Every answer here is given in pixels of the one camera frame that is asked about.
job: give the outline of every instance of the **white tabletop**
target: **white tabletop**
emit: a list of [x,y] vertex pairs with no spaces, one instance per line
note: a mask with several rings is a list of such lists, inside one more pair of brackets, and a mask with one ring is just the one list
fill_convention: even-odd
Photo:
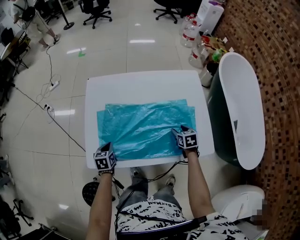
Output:
[[[99,147],[97,112],[106,104],[146,104],[186,99],[195,107],[200,156],[215,151],[210,118],[196,71],[152,71],[93,77],[87,81],[85,97],[85,147],[88,168],[96,168],[93,153]],[[118,161],[116,167],[175,162],[179,156]]]

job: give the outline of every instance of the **blue plastic bag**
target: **blue plastic bag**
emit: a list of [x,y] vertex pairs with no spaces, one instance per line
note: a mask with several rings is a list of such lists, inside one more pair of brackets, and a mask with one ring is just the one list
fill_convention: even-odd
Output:
[[177,156],[171,133],[180,125],[196,129],[195,108],[186,100],[143,105],[105,105],[97,112],[99,145],[113,142],[119,161]]

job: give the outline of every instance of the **mosaic tile wall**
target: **mosaic tile wall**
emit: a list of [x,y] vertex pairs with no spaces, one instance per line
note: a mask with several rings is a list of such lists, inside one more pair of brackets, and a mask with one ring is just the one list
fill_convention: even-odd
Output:
[[248,180],[266,193],[267,240],[290,239],[300,226],[300,1],[227,0],[215,34],[257,74],[266,149]]

